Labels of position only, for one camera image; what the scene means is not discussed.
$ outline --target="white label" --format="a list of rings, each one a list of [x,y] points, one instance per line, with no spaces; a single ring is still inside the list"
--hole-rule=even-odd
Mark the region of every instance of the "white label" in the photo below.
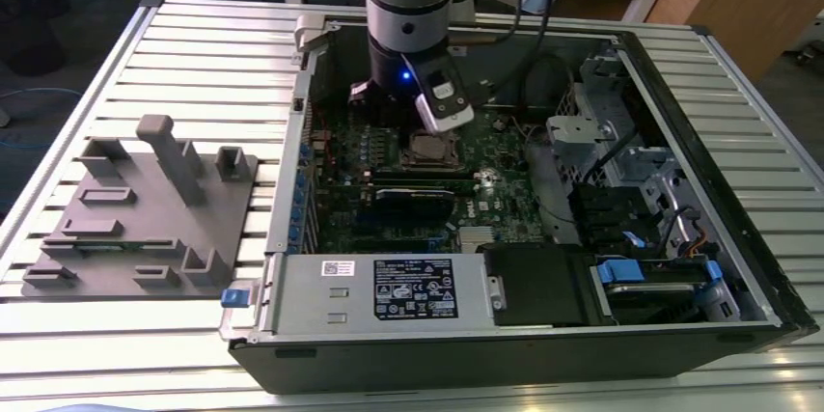
[[[445,82],[441,85],[432,88],[432,93],[435,94],[435,98],[443,100],[455,95],[455,87],[452,87],[451,82]]]
[[[324,261],[320,267],[320,275],[323,277],[355,277],[356,262],[355,261]]]

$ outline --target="barcode sticker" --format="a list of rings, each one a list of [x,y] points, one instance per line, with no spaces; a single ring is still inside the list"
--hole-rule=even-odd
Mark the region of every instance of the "barcode sticker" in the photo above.
[[[356,275],[355,261],[324,261],[320,268],[321,277],[353,277]]]

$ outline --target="metal bracket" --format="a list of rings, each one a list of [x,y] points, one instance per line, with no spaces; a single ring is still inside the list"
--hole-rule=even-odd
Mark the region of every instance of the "metal bracket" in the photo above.
[[[325,15],[301,14],[295,25],[295,45],[299,52],[309,50],[311,45],[325,34]]]

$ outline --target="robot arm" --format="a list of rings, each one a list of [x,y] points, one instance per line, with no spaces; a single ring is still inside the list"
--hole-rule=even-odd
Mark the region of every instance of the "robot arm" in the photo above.
[[[468,123],[477,103],[448,52],[451,1],[367,0],[371,83],[389,98],[415,104],[431,133]],[[517,8],[545,5],[545,0],[503,1]]]
[[[452,0],[367,0],[372,82],[415,102],[432,133],[472,120],[472,107],[448,46]]]

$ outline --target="sticker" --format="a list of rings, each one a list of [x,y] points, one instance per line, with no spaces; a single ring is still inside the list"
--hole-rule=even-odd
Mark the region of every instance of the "sticker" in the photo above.
[[[356,275],[355,261],[324,261],[320,267],[323,277],[353,277]]]
[[[375,316],[380,320],[457,317],[452,260],[375,261]]]

